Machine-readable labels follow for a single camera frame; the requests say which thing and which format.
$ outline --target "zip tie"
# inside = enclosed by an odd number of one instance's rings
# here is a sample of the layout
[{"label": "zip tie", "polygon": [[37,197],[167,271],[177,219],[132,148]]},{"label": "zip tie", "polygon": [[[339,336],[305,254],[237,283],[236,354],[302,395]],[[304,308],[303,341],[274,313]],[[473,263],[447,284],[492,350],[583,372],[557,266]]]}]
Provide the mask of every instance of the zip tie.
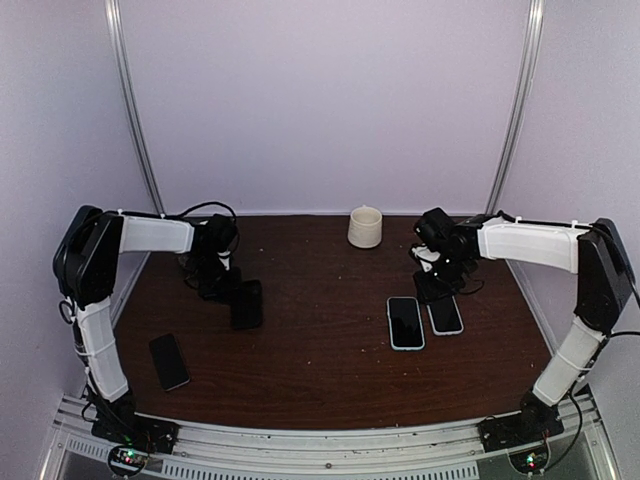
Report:
[{"label": "zip tie", "polygon": [[78,350],[76,350],[76,353],[78,355],[80,355],[81,357],[96,357],[96,356],[100,355],[102,352],[104,352],[106,349],[108,349],[109,347],[112,347],[115,344],[116,344],[116,340],[114,338],[113,341],[107,343],[104,347],[96,350],[95,352],[80,353]]},{"label": "zip tie", "polygon": [[562,355],[559,351],[556,352],[556,355],[558,356],[558,358],[562,359],[567,365],[575,368],[576,370],[580,370],[582,372],[590,372],[591,368],[593,367],[589,367],[589,368],[585,368],[585,367],[578,367],[575,363],[573,363],[571,360],[569,360],[567,357],[565,357],[564,355]]}]

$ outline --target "white backdrop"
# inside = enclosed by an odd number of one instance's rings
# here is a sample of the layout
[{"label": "white backdrop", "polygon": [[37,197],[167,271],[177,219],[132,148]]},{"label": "white backdrop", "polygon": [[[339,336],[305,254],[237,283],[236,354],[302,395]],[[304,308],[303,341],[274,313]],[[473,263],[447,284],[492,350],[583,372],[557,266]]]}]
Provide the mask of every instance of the white backdrop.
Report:
[{"label": "white backdrop", "polygon": [[484,209],[528,2],[121,2],[169,212]]}]

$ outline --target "black smartphone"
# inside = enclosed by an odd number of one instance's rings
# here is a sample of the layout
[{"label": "black smartphone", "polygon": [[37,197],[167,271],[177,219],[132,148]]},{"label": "black smartphone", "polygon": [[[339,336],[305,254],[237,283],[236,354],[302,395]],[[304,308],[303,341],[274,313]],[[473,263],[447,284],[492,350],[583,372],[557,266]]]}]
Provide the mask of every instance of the black smartphone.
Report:
[{"label": "black smartphone", "polygon": [[427,305],[431,328],[435,335],[457,335],[464,326],[454,297],[443,298]]},{"label": "black smartphone", "polygon": [[420,305],[413,297],[391,297],[387,300],[387,317],[391,348],[399,351],[422,350],[424,331]]},{"label": "black smartphone", "polygon": [[160,385],[165,391],[189,383],[189,372],[184,364],[182,352],[173,334],[168,333],[149,342],[153,365],[158,372]]},{"label": "black smartphone", "polygon": [[245,330],[262,325],[262,284],[259,280],[243,282],[231,295],[231,328]]}]

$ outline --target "metal frame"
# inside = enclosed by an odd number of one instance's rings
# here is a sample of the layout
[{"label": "metal frame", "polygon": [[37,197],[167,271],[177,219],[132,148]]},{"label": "metal frame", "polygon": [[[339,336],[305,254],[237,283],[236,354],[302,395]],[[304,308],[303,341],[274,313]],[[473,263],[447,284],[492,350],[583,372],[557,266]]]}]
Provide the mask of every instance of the metal frame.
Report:
[{"label": "metal frame", "polygon": [[119,0],[106,0],[107,21],[109,25],[109,34],[113,45],[113,52],[118,65],[118,73],[120,75],[120,86],[124,95],[124,103],[127,110],[127,118],[129,120],[129,129],[133,144],[136,149],[140,169],[147,192],[153,202],[156,213],[165,213],[162,198],[160,198],[160,190],[158,182],[153,174],[153,168],[149,159],[147,144],[142,133],[142,124],[140,123],[140,114],[136,104],[136,98],[133,93],[133,83],[131,81],[131,72],[129,71],[129,61],[127,59],[127,50],[125,48],[124,32],[122,30],[122,20],[120,18],[120,2]]},{"label": "metal frame", "polygon": [[542,20],[544,16],[544,0],[531,0],[529,5],[529,23],[525,34],[524,47],[522,50],[522,63],[520,64],[520,75],[518,77],[518,85],[516,88],[515,98],[513,100],[513,108],[507,128],[507,135],[502,146],[502,154],[496,177],[491,188],[491,194],[487,202],[485,213],[493,214],[496,211],[498,201],[502,195],[509,166],[513,160],[518,135],[524,118],[525,104],[529,97],[531,84],[533,83],[533,74],[538,61],[538,52],[540,50],[540,38],[542,36]]},{"label": "metal frame", "polygon": [[[590,395],[578,397],[584,416],[584,435],[598,478],[619,480],[611,446]],[[81,418],[84,400],[62,398],[47,439],[39,469],[41,480],[55,480],[65,452],[106,458],[109,442],[91,436],[91,424]],[[90,408],[86,417],[92,419]],[[560,404],[566,431],[575,435],[578,415],[573,404]],[[176,421],[180,425],[173,455],[152,455],[145,472],[162,478],[244,478],[252,480],[407,480],[428,473],[470,468],[478,461],[503,456],[484,453],[476,424],[481,419],[421,427],[370,430],[261,430]],[[473,475],[458,478],[477,478]]]}]

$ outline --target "wooden table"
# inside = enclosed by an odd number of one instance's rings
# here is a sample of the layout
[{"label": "wooden table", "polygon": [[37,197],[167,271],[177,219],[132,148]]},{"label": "wooden table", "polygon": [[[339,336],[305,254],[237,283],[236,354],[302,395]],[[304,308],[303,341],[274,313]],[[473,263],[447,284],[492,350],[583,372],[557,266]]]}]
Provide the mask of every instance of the wooden table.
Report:
[{"label": "wooden table", "polygon": [[[232,331],[226,306],[183,283],[175,255],[154,254],[116,329],[125,373],[147,414],[241,427],[347,429],[432,424],[515,410],[549,360],[504,262],[484,261],[486,286],[458,296],[461,335],[389,346],[385,303],[414,296],[413,217],[386,217],[384,241],[358,250],[347,217],[243,217],[236,253],[264,290],[265,321]],[[190,384],[165,393],[149,355],[172,332]]]}]

